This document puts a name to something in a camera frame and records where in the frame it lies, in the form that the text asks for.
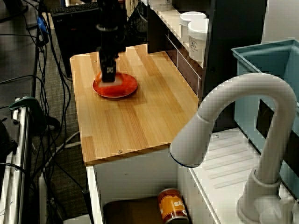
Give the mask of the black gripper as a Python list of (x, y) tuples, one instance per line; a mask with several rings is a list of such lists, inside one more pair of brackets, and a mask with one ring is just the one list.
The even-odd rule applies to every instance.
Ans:
[(100, 21), (96, 28), (100, 32), (100, 46), (97, 48), (100, 58), (101, 79), (103, 82), (114, 82), (116, 61), (120, 52), (126, 49), (126, 21)]

